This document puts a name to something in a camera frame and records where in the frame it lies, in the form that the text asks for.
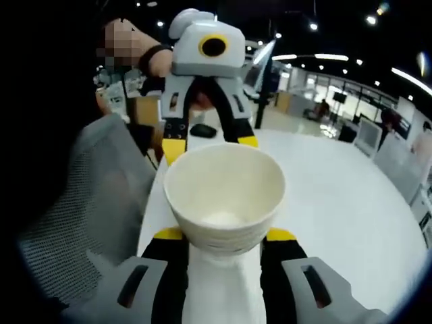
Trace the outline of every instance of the chair backrest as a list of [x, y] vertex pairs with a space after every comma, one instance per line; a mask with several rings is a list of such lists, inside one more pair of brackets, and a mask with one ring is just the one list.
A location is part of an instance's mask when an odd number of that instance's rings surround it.
[[408, 204], [420, 188], [424, 167], [412, 154], [406, 143], [393, 134], [385, 137], [384, 143], [374, 158], [375, 164], [393, 182]]
[[64, 193], [20, 237], [20, 246], [45, 294], [75, 304], [100, 278], [87, 250], [114, 265], [136, 255], [155, 170], [112, 114], [83, 129], [68, 173]]
[[354, 139], [354, 145], [357, 146], [365, 155], [372, 158], [378, 151], [379, 141], [383, 130], [368, 120], [367, 118], [360, 119], [357, 136]]

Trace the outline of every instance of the white table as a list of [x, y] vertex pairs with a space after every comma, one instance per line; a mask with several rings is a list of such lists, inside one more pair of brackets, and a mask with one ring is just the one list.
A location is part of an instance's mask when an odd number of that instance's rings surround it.
[[[320, 257], [347, 279], [367, 308], [390, 313], [412, 287], [427, 249], [397, 189], [357, 148], [343, 142], [260, 130], [260, 148], [281, 165], [284, 203], [275, 227], [287, 229], [309, 257]], [[188, 147], [222, 141], [189, 136]], [[177, 225], [163, 193], [159, 166], [142, 225], [138, 255], [153, 235]]]

